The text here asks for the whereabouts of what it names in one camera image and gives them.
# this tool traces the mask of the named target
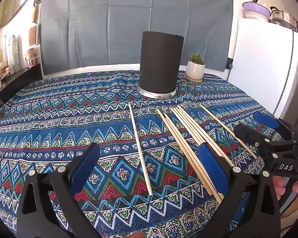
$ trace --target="succulent plant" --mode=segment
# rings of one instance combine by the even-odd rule
[[[196,54],[190,53],[189,61],[197,64],[204,64],[205,60],[202,60],[202,54],[197,52]]]

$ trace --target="bottle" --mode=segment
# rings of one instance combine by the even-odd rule
[[[15,35],[13,35],[12,38],[10,38],[9,50],[12,58],[14,72],[20,71],[21,66],[19,60],[18,39],[15,37]]]

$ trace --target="stainless steel pot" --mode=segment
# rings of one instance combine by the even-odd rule
[[[272,19],[270,23],[278,24],[285,28],[290,28],[298,32],[298,21],[286,11],[280,11],[275,6],[271,6]]]

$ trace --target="potted plant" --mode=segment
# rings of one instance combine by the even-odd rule
[[[186,76],[193,80],[202,80],[204,76],[204,63],[205,60],[203,60],[202,54],[199,52],[196,54],[190,53],[186,69]]]

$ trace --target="silver screw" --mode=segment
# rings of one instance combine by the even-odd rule
[[[62,172],[64,172],[66,170],[66,167],[65,166],[60,166],[58,169],[57,169],[57,171],[59,172],[59,173],[62,173]]]
[[[268,177],[269,176],[269,172],[263,171],[263,176]]]
[[[234,166],[234,167],[233,167],[233,171],[234,171],[235,173],[240,173],[240,172],[241,172],[241,169],[240,169],[238,166]]]
[[[34,174],[35,174],[35,170],[32,169],[29,171],[29,176],[33,176]]]

